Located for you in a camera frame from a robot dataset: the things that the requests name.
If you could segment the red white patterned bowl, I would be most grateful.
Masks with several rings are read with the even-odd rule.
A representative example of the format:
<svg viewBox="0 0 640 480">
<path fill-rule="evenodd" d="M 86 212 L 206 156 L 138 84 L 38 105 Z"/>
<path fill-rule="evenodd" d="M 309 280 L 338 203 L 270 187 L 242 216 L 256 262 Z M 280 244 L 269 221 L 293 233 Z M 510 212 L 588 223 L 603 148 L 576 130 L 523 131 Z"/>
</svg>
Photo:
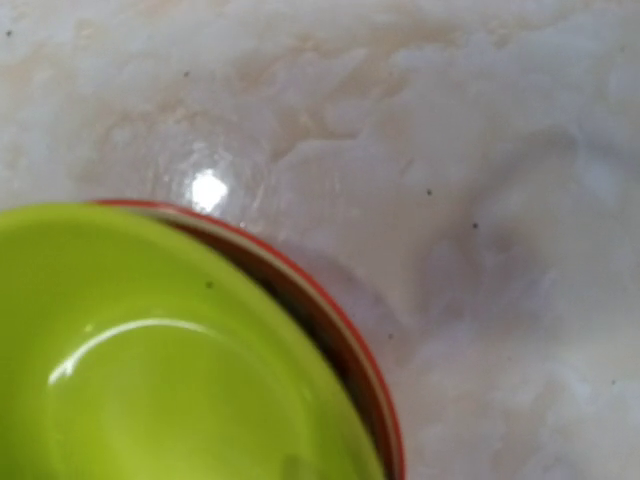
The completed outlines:
<svg viewBox="0 0 640 480">
<path fill-rule="evenodd" d="M 126 199 L 102 199 L 99 203 L 180 230 L 225 256 L 257 282 L 292 316 L 331 364 L 374 440 L 385 476 L 407 477 L 400 423 L 384 375 L 358 328 L 311 275 L 246 230 L 186 207 Z"/>
</svg>

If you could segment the lime green bowl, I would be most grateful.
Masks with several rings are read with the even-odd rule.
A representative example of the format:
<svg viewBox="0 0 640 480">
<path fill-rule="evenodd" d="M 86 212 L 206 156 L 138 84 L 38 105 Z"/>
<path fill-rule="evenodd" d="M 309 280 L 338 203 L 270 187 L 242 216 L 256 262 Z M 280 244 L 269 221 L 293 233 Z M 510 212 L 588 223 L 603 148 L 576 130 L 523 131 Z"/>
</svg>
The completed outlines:
<svg viewBox="0 0 640 480">
<path fill-rule="evenodd" d="M 380 479 L 294 320 L 229 261 L 95 204 L 1 216 L 5 479 Z"/>
</svg>

